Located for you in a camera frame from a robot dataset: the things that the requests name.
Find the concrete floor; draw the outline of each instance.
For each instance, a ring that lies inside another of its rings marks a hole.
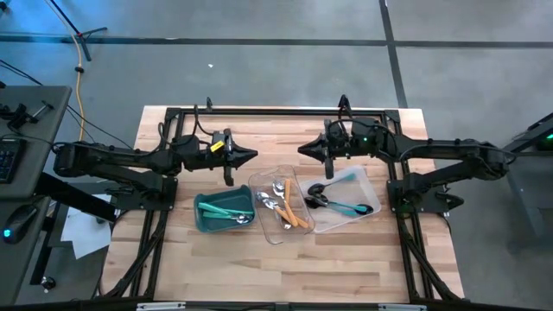
[[[396,40],[553,41],[551,1],[387,3]],[[40,0],[12,0],[10,7],[0,16],[0,32],[65,34]],[[108,35],[385,38],[378,0],[101,0],[94,5],[73,0],[62,8],[81,31],[107,26]],[[387,48],[96,44],[90,49],[93,61],[84,64],[81,91],[86,116],[128,143],[136,138],[144,105],[203,104],[206,96],[216,105],[336,106],[346,93],[357,107],[397,107]],[[397,50],[407,103],[423,109],[430,136],[471,137],[499,146],[551,112],[551,52]],[[74,85],[72,45],[3,42],[0,58],[44,84]],[[0,78],[30,84],[4,70]],[[77,107],[74,97],[71,105]],[[77,135],[74,120],[64,119],[58,140]],[[109,137],[104,142],[116,143]],[[450,221],[467,298],[552,309],[551,252],[508,251],[523,228],[506,180],[460,182],[453,192],[466,200]]]

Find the wooden table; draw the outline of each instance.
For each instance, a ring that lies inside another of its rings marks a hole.
[[[153,149],[159,142],[157,124],[166,106],[145,106],[136,147]],[[423,113],[402,109],[406,136],[427,138]],[[250,175],[276,165],[296,167],[298,181],[324,175],[320,162],[300,155],[297,147],[315,139],[324,117],[313,116],[200,116],[206,130],[232,129],[237,144],[256,149],[259,155],[233,170],[235,185],[247,184]],[[192,130],[187,117],[185,132]],[[196,194],[212,194],[227,187],[221,168],[183,171],[175,209],[169,214],[156,299],[178,301],[327,301],[407,302],[404,266],[397,223],[390,212],[385,182],[386,165],[369,156],[337,160],[335,170],[360,164],[374,186],[382,211],[328,233],[303,236],[298,243],[271,245],[258,221],[231,232],[204,234],[194,225]],[[411,171],[435,169],[432,160],[410,160]],[[143,211],[127,213],[118,222],[105,261],[103,288],[111,289],[135,259],[143,226]],[[457,295],[463,296],[454,248],[448,227],[435,215],[421,214],[427,257],[437,273]],[[420,270],[413,258],[419,293]],[[149,273],[145,264],[142,290]]]

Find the keyboard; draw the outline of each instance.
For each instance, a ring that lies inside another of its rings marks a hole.
[[[22,139],[0,141],[0,184],[11,183],[25,149],[25,143],[26,141]]]

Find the plastic bin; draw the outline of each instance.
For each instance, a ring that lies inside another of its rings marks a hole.
[[[209,203],[216,207],[253,212],[253,219],[245,224],[239,224],[236,220],[232,219],[211,219],[202,216],[202,211],[198,209],[199,203]],[[196,227],[201,232],[220,232],[245,226],[253,223],[256,218],[256,211],[253,208],[251,201],[251,191],[246,185],[238,189],[233,189],[218,194],[198,194],[194,198],[194,216],[196,219]]]
[[[373,209],[372,213],[353,217],[336,212],[328,207],[309,208],[309,212],[315,220],[315,233],[323,233],[354,220],[369,217],[378,213],[382,208],[378,196],[366,176],[365,168],[360,165],[342,169],[334,174],[334,178],[331,180],[321,177],[317,180],[303,182],[301,189],[304,197],[309,196],[308,189],[315,183],[325,185],[323,194],[331,201],[350,205],[367,204]]]
[[[294,215],[303,219],[308,228],[301,226],[284,229],[280,221],[281,217],[275,211],[269,209],[263,202],[256,200],[256,193],[261,191],[276,199],[278,205],[284,209],[283,200],[273,192],[275,180],[290,179],[289,206]],[[267,241],[271,244],[298,241],[303,235],[310,233],[315,228],[315,222],[309,215],[308,209],[303,201],[302,191],[296,179],[294,168],[290,165],[282,165],[278,168],[266,170],[250,177],[248,184],[251,189],[251,196],[254,199],[254,206],[257,216],[261,220],[261,226]]]

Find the white paper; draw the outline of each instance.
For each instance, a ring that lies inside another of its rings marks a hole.
[[[106,194],[94,196],[107,202],[111,199],[111,196]],[[107,221],[99,224],[95,217],[69,207],[61,232],[61,241],[72,241],[73,252],[79,259],[110,244],[110,225]]]

